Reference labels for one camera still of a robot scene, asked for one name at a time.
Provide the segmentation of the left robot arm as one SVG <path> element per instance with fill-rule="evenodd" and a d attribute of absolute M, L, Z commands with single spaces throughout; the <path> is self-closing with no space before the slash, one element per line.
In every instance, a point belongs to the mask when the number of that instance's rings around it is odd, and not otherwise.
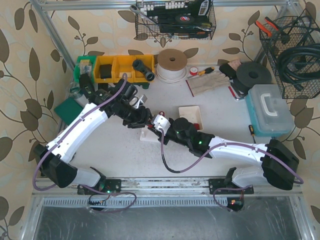
<path fill-rule="evenodd" d="M 37 166 L 33 181 L 41 172 L 54 185 L 65 188 L 71 184 L 98 187 L 103 175 L 95 168 L 81 169 L 71 165 L 71 161 L 82 143 L 90 134 L 111 116 L 123 120 L 122 124 L 131 129 L 144 128 L 150 124 L 152 114 L 144 104 L 145 95 L 137 97 L 137 88 L 121 78 L 108 90 L 95 90 L 90 80 L 79 80 L 79 86 L 88 103 L 72 123 L 54 140 L 34 148 Z"/>

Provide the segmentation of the white peg base plate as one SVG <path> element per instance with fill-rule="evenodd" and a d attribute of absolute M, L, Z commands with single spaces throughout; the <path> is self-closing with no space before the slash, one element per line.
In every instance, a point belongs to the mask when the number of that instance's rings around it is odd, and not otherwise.
<path fill-rule="evenodd" d="M 139 139 L 140 141 L 144 141 L 144 142 L 154 142 L 154 143 L 161 142 L 161 137 L 157 136 L 154 132 L 149 130 L 147 126 L 141 129 Z"/>

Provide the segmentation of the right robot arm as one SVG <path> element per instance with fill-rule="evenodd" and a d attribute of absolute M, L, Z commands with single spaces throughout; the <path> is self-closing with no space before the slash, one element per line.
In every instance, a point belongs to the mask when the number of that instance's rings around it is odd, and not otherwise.
<path fill-rule="evenodd" d="M 153 117 L 148 129 L 159 137 L 161 151 L 172 141 L 188 148 L 199 161 L 203 158 L 228 158 L 248 164 L 247 168 L 230 169 L 231 182 L 237 187 L 270 184 L 290 191 L 294 184 L 304 183 L 297 174 L 299 159 L 277 139 L 266 144 L 231 141 L 198 131 L 184 117 L 173 120 L 161 114 Z"/>

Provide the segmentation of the white spring tray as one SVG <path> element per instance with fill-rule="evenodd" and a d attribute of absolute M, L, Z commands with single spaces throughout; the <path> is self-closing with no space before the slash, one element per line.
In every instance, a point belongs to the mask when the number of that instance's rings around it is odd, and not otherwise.
<path fill-rule="evenodd" d="M 178 108 L 178 112 L 180 118 L 185 118 L 192 124 L 196 124 L 199 131 L 203 130 L 203 121 L 199 106 L 181 106 Z"/>

